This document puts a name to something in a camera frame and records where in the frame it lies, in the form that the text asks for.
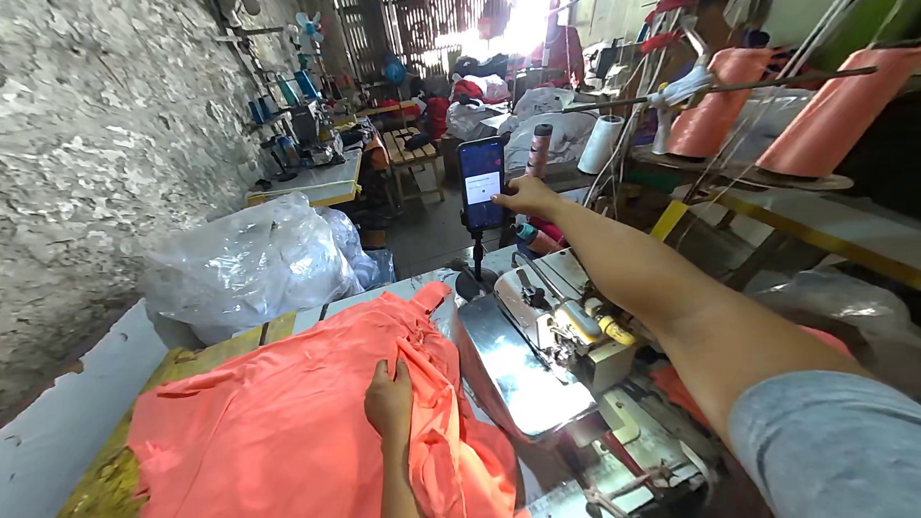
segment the phone stand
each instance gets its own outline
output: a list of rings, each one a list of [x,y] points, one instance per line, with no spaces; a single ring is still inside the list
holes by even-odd
[[[460,222],[467,226],[467,215],[462,210],[460,212]],[[466,263],[460,265],[460,275],[455,281],[454,288],[458,295],[466,301],[473,300],[480,293],[489,294],[493,292],[493,286],[499,279],[494,271],[483,268],[483,231],[471,230],[470,235],[474,239],[473,244],[473,270]]]

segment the forearm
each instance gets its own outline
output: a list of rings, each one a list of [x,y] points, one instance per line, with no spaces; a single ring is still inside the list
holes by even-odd
[[[409,443],[383,441],[384,490],[381,518],[420,518],[413,488],[409,483]]]
[[[760,381],[803,370],[868,375],[645,233],[570,202],[551,213],[595,286],[656,336],[724,440],[732,405]]]

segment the industrial sewing machine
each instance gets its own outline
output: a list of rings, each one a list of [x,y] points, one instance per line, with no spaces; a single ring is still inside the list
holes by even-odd
[[[565,444],[563,457],[596,511],[619,516],[624,509],[613,500],[630,484],[646,486],[650,501],[683,481],[702,483],[717,447],[646,390],[648,378],[631,375],[638,344],[627,315],[595,290],[568,249],[533,262],[515,252],[512,260],[515,269],[494,292],[459,307],[455,321],[464,379],[478,406],[526,441]],[[575,450],[598,442],[631,482],[596,483],[588,475]],[[631,442],[642,449],[631,447],[631,455],[624,448]],[[668,475],[653,482],[650,465]]]

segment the smartphone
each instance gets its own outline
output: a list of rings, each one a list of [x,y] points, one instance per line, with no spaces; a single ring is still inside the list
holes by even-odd
[[[467,214],[467,230],[502,227],[505,220],[503,208],[489,199],[493,194],[499,194],[506,177],[502,138],[490,136],[464,142],[458,146],[458,164],[463,179],[463,208]]]

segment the phone screen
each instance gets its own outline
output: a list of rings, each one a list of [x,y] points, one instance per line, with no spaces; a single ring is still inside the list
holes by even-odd
[[[460,147],[458,154],[467,200],[467,228],[501,227],[502,207],[490,201],[489,196],[502,189],[502,143],[490,139],[481,145]]]

